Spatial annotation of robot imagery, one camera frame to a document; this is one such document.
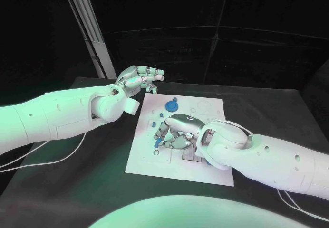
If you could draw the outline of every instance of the gray tabletop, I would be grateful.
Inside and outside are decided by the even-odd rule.
[[[72,88],[106,86],[114,80],[78,77]],[[287,140],[321,152],[329,143],[299,91],[179,83],[155,83],[159,93],[222,98],[227,120],[253,133]],[[143,102],[145,91],[134,97]],[[235,187],[124,173],[134,138],[136,116],[121,118],[87,133],[75,154],[61,163],[18,170],[0,198],[2,227],[87,227],[104,215],[143,199],[199,195],[234,200],[285,215],[312,227],[328,223],[302,214],[280,200],[276,189],[234,170]],[[77,148],[83,135],[51,141],[23,164],[57,161]],[[299,206],[329,218],[329,202],[292,194]]]

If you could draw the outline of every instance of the robotic arm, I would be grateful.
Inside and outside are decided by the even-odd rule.
[[[172,141],[160,146],[185,150],[196,145],[195,155],[221,170],[235,168],[248,178],[276,189],[318,196],[329,200],[329,156],[285,140],[250,134],[230,121],[201,120],[185,114],[163,122],[155,139]]]
[[[136,114],[139,102],[130,97],[140,88],[158,92],[155,80],[165,71],[129,67],[114,84],[45,93],[31,101],[0,108],[0,155],[9,150],[48,140],[74,137],[114,122],[123,112]]]

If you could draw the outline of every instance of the blue object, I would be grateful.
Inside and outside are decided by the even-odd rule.
[[[158,138],[158,140],[156,140],[156,144],[155,144],[155,148],[158,148],[158,147],[159,147],[159,143],[160,143],[160,141],[162,141],[162,139],[160,139],[160,138]]]
[[[179,109],[178,105],[179,105],[178,104],[178,99],[175,97],[173,100],[166,103],[166,106],[165,106],[166,110],[173,113]]]

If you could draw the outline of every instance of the white rounded surface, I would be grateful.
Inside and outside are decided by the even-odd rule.
[[[209,111],[209,109],[211,109],[211,104],[209,104],[209,102],[208,102],[208,101],[201,101],[201,102],[198,103],[198,108],[199,108],[202,111]]]
[[[91,228],[308,228],[282,215],[244,203],[205,196],[142,200],[103,217]]]

